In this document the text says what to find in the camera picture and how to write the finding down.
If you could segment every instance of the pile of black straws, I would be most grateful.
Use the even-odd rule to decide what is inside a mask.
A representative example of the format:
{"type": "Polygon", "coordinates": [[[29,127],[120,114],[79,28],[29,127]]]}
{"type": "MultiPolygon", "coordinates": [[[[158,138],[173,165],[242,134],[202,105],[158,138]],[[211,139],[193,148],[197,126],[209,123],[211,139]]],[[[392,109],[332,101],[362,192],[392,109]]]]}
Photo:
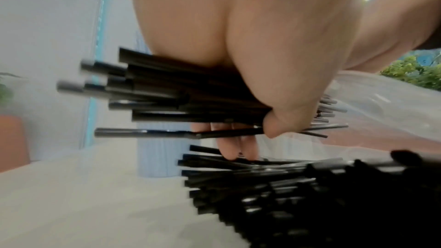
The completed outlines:
{"type": "MultiPolygon", "coordinates": [[[[263,134],[263,118],[270,108],[251,94],[237,73],[123,48],[119,50],[119,62],[126,65],[83,60],[81,70],[105,76],[106,84],[60,81],[57,89],[109,99],[109,109],[131,110],[132,121],[243,123],[253,128],[200,133],[97,128],[96,137],[205,139],[263,134]]],[[[329,124],[328,118],[334,112],[345,112],[335,104],[330,96],[323,96],[311,126],[301,133],[326,138],[315,131],[347,127],[329,124]]]]}
{"type": "Polygon", "coordinates": [[[413,152],[383,163],[249,162],[190,150],[207,153],[178,163],[191,168],[182,176],[198,214],[217,214],[252,248],[440,245],[441,163],[413,152]]]}

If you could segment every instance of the clear plastic sheet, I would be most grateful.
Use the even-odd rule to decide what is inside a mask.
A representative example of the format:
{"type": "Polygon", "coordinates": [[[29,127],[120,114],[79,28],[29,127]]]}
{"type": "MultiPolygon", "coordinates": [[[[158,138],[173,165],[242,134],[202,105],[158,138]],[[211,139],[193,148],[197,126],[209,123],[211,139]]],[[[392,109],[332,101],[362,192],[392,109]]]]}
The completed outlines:
{"type": "Polygon", "coordinates": [[[332,123],[349,128],[324,132],[318,139],[285,134],[259,137],[262,156],[271,158],[384,158],[389,151],[408,149],[441,154],[441,92],[376,74],[342,71],[326,91],[347,113],[332,123]]]}

